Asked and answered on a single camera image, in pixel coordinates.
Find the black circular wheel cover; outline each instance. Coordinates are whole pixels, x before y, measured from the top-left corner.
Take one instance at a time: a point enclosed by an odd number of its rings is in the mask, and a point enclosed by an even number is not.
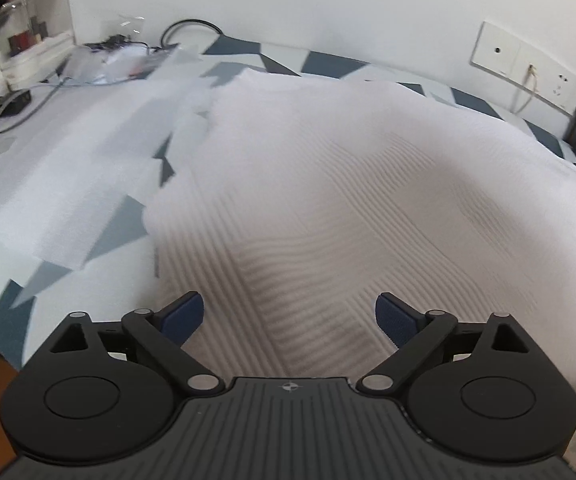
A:
[[[534,393],[523,383],[506,377],[482,377],[462,388],[463,403],[488,418],[516,418],[532,410]]]
[[[437,445],[482,462],[528,462],[563,453],[576,428],[576,395],[554,366],[525,354],[475,354],[423,373],[407,410]]]
[[[1,422],[17,448],[49,462],[100,463],[163,430],[174,400],[157,373],[109,356],[91,364],[62,355],[58,365],[24,370],[2,397]]]
[[[46,406],[66,418],[93,418],[119,402],[116,384],[99,377],[72,377],[54,384],[46,393]]]

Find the electrical outlet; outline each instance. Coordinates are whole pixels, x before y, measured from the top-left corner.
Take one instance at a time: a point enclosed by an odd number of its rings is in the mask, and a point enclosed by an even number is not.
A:
[[[566,113],[573,113],[576,107],[576,75],[541,50],[523,43],[508,79],[531,90],[534,80],[527,77],[530,65],[537,73],[536,94]]]
[[[521,40],[502,28],[484,22],[479,32],[471,62],[507,77],[521,47]]]
[[[535,94],[572,114],[576,107],[576,75],[538,48],[502,28],[484,22],[471,62],[532,91],[535,79],[529,76],[533,65],[537,73]]]

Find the black device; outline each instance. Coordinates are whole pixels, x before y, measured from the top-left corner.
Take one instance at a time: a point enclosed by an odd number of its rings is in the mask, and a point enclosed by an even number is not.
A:
[[[10,94],[0,97],[0,109],[1,106],[10,98]],[[25,90],[23,92],[18,92],[18,95],[10,101],[4,110],[1,112],[1,117],[12,117],[14,115],[19,115],[23,112],[26,107],[32,102],[32,92],[30,90]]]
[[[19,457],[0,480],[576,479],[576,395],[512,316],[462,323],[387,293],[375,313],[399,350],[355,387],[226,384],[180,348],[195,292],[120,322],[69,314],[2,397]]]

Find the white textured fabric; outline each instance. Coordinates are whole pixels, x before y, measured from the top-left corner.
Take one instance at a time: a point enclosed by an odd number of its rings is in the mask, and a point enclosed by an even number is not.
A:
[[[390,291],[511,312],[576,383],[576,168],[514,126],[389,82],[244,73],[145,213],[186,348],[224,376],[349,376],[393,346]]]
[[[40,120],[0,138],[0,237],[82,269],[126,190],[183,116],[186,96],[209,84],[186,78],[61,89]]]

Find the geometric patterned bedsheet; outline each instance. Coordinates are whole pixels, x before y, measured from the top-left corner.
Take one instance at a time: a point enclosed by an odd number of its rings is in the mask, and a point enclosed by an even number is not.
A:
[[[576,164],[571,148],[539,126],[476,96],[408,72],[212,33],[193,38],[183,46],[202,54],[183,66],[181,76],[213,76],[213,85],[219,86],[251,68],[295,76],[394,81],[429,99],[507,121]],[[83,269],[73,271],[41,261],[7,247],[0,239],[0,352],[13,366],[20,368],[69,312],[84,310],[93,320],[105,321],[120,319],[136,308],[164,306],[157,304],[157,256],[141,216],[146,202],[187,160],[187,153],[179,149],[182,141],[171,135],[153,153],[148,170],[124,197]],[[576,435],[569,454],[576,465]]]

